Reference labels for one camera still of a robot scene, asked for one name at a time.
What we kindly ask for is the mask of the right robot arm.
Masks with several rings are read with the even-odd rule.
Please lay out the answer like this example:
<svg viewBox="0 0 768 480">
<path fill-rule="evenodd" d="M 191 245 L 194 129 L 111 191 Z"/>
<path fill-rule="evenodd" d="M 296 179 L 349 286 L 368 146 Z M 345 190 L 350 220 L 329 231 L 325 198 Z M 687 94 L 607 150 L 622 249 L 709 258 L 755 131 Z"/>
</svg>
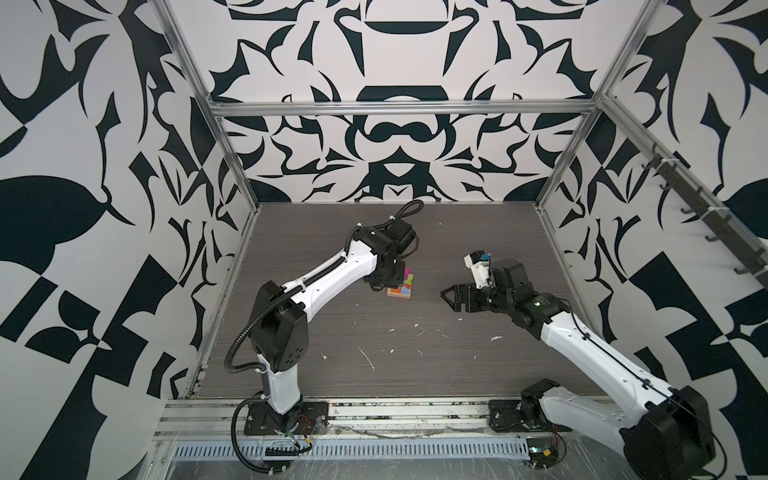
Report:
<svg viewBox="0 0 768 480">
<path fill-rule="evenodd" d="M 516 260 L 492 261 L 483 250 L 464 258 L 473 280 L 441 291 L 455 312 L 493 312 L 578 367 L 614 403 L 609 408 L 542 379 L 515 405 L 494 401 L 489 426 L 496 432 L 576 431 L 620 454 L 642 479 L 692 479 L 706 472 L 719 446 L 704 397 L 677 389 L 637 365 L 593 332 L 570 303 L 538 292 Z"/>
</svg>

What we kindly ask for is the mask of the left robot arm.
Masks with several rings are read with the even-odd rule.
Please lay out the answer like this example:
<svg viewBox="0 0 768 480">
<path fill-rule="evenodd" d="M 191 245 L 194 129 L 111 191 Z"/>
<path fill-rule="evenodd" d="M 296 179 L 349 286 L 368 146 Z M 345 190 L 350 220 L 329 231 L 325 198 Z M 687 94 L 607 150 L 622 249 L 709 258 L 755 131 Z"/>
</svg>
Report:
<svg viewBox="0 0 768 480">
<path fill-rule="evenodd" d="M 230 374 L 255 371 L 262 377 L 266 418 L 287 432 L 298 422 L 303 396 L 298 364 L 309 347 L 309 323 L 332 299 L 361 280 L 372 291 L 397 289 L 406 280 L 405 259 L 419 239 L 406 218 L 420 212 L 412 200 L 378 225 L 356 225 L 330 259 L 285 284 L 268 281 L 257 292 L 243 329 L 225 354 Z"/>
</svg>

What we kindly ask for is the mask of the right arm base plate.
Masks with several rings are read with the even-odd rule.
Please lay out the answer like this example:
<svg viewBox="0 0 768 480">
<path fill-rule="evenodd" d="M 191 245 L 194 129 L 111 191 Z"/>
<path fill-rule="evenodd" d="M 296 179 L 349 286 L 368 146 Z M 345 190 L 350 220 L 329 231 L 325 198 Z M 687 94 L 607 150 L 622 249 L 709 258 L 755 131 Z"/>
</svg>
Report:
<svg viewBox="0 0 768 480">
<path fill-rule="evenodd" d="M 571 432 L 572 429 L 547 419 L 533 400 L 501 400 L 488 402 L 488 425 L 497 433 Z"/>
</svg>

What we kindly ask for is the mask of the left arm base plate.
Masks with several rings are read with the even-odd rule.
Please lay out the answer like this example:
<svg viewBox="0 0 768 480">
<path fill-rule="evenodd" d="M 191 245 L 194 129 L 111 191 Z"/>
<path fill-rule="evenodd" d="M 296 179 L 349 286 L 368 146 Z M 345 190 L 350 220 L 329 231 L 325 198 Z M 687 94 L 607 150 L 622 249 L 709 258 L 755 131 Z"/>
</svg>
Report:
<svg viewBox="0 0 768 480">
<path fill-rule="evenodd" d="M 246 436 L 277 434 L 314 435 L 327 430 L 329 404 L 299 401 L 286 413 L 277 413 L 266 400 L 248 405 L 244 426 Z"/>
</svg>

